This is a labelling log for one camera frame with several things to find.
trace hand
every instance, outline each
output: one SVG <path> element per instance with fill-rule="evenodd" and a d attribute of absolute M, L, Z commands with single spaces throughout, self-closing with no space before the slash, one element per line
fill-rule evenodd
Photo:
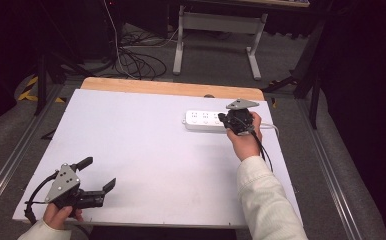
<path fill-rule="evenodd" d="M 53 229 L 63 230 L 65 229 L 63 223 L 71 214 L 71 212 L 71 206 L 66 206 L 59 210 L 59 208 L 56 207 L 55 204 L 50 203 L 49 205 L 47 205 L 46 211 L 44 212 L 43 221 Z M 79 222 L 84 221 L 81 214 L 81 209 L 77 209 L 75 211 L 75 219 L 77 219 Z"/>
<path fill-rule="evenodd" d="M 262 142 L 262 133 L 261 133 L 261 117 L 255 113 L 250 112 L 253 117 L 253 126 L 256 132 L 256 136 L 258 137 L 259 141 Z M 248 157 L 251 156 L 259 156 L 260 155 L 260 149 L 258 147 L 258 144 L 256 143 L 255 138 L 251 135 L 243 135 L 243 136 L 237 136 L 234 134 L 234 132 L 231 129 L 227 129 L 227 136 L 233 143 L 234 152 L 236 153 L 237 157 L 240 159 L 240 161 L 245 160 Z"/>

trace white sleeve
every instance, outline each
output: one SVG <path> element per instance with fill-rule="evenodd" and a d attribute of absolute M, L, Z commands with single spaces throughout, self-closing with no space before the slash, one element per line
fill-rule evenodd
<path fill-rule="evenodd" d="M 18 240 L 69 240 L 71 230 L 56 230 L 49 227 L 44 221 L 37 221 L 26 233 L 22 234 Z"/>
<path fill-rule="evenodd" d="M 237 187 L 254 240 L 307 239 L 283 186 L 259 156 L 242 161 Z"/>

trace table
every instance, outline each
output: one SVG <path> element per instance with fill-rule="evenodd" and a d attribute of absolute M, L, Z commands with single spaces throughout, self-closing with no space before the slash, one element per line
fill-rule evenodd
<path fill-rule="evenodd" d="M 216 98 L 202 97 L 207 94 Z M 238 97 L 261 103 L 254 111 L 272 122 L 258 89 L 87 78 L 72 96 L 13 219 L 25 220 L 24 201 L 53 169 L 89 155 L 93 164 L 77 172 L 82 189 L 117 181 L 104 207 L 83 211 L 84 224 L 245 228 L 236 189 L 239 160 L 231 142 L 225 133 L 188 131 L 182 124 L 187 109 L 223 111 Z M 276 133 L 262 132 L 274 173 L 300 217 Z M 46 185 L 37 200 L 49 189 Z M 44 206 L 33 210 L 41 216 Z"/>
<path fill-rule="evenodd" d="M 240 3 L 257 3 L 270 6 L 283 6 L 291 8 L 306 8 L 308 2 L 290 2 L 282 0 L 242 0 Z M 255 80 L 261 79 L 261 73 L 256 62 L 256 49 L 261 39 L 264 30 L 265 22 L 268 14 L 263 13 L 261 18 L 222 16 L 215 14 L 202 14 L 184 12 L 184 5 L 180 6 L 178 20 L 178 40 L 175 52 L 173 73 L 179 75 L 181 73 L 181 63 L 183 58 L 183 31 L 184 29 L 208 30 L 208 31 L 224 31 L 233 33 L 254 34 L 255 38 L 252 47 L 246 48 L 247 57 Z"/>

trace power strip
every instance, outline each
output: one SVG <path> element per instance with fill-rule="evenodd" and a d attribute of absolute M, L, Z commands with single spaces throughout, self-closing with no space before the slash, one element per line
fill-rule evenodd
<path fill-rule="evenodd" d="M 225 132 L 224 123 L 218 119 L 219 113 L 221 112 L 189 110 L 183 123 L 189 130 Z"/>

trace metal frame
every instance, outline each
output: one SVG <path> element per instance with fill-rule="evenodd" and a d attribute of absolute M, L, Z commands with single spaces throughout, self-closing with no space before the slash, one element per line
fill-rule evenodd
<path fill-rule="evenodd" d="M 297 100 L 297 105 L 302 115 L 302 118 L 306 124 L 306 127 L 308 128 L 311 134 L 312 141 L 317 150 L 321 170 L 323 172 L 324 178 L 326 179 L 327 186 L 330 190 L 333 202 L 337 208 L 340 219 L 343 223 L 343 227 L 345 228 L 346 235 L 348 236 L 348 239 L 351 240 L 363 239 L 358 225 L 355 221 L 355 218 L 352 214 L 352 211 L 349 207 L 345 194 L 343 193 L 343 190 L 340 186 L 339 181 L 337 180 L 334 169 L 331 166 L 330 159 L 328 158 L 323 143 L 321 142 L 320 135 L 318 134 L 318 131 L 312 127 L 311 123 L 307 119 L 309 111 L 305 100 Z"/>
<path fill-rule="evenodd" d="M 47 111 L 53 105 L 53 99 L 56 99 L 56 97 L 58 97 L 62 87 L 63 85 L 54 85 L 52 87 L 51 92 L 49 93 L 47 104 L 44 106 L 44 108 L 42 108 L 42 111 L 40 111 L 38 115 L 33 117 L 23 136 L 16 145 L 14 151 L 2 167 L 0 171 L 0 196 L 2 195 L 7 184 L 12 178 L 12 175 L 16 171 L 16 168 L 19 166 L 19 163 L 22 161 L 26 151 L 28 150 L 34 138 L 34 134 L 36 133 L 43 119 L 45 118 Z"/>
<path fill-rule="evenodd" d="M 202 13 L 185 13 L 184 6 L 180 6 L 178 17 L 178 40 L 175 52 L 173 73 L 181 73 L 181 63 L 183 60 L 183 32 L 184 29 L 197 29 L 208 31 L 225 31 L 245 34 L 255 34 L 252 47 L 246 48 L 250 67 L 255 80 L 261 80 L 261 73 L 256 62 L 256 49 L 264 30 L 267 14 L 262 14 L 261 18 L 244 18 L 233 16 L 221 16 Z"/>

